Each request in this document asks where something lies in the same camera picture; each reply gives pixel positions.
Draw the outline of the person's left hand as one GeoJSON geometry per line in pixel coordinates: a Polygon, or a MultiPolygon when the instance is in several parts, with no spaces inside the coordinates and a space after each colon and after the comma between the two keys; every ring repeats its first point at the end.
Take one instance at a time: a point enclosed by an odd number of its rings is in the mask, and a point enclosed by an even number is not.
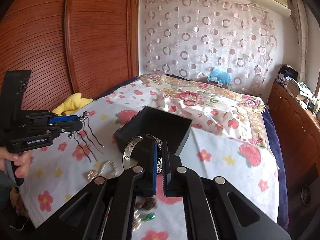
{"type": "Polygon", "coordinates": [[[15,176],[17,178],[25,178],[28,175],[29,172],[29,165],[30,165],[30,158],[31,153],[30,152],[24,152],[22,155],[9,153],[6,148],[1,147],[0,150],[0,161],[1,161],[1,172],[5,172],[6,166],[5,161],[13,161],[14,165],[17,166],[17,169],[15,171],[15,176]]]}

